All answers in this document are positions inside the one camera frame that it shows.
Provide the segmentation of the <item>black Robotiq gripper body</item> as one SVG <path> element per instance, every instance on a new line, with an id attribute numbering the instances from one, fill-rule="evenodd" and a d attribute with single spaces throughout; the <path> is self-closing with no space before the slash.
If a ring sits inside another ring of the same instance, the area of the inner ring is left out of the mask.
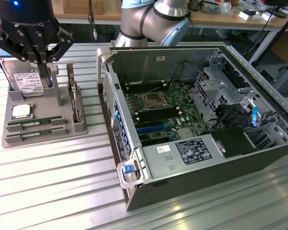
<path id="1" fill-rule="evenodd" d="M 15 27 L 26 31 L 37 29 L 42 32 L 59 24 L 50 0 L 0 0 L 0 27 L 5 32 L 13 32 Z"/>

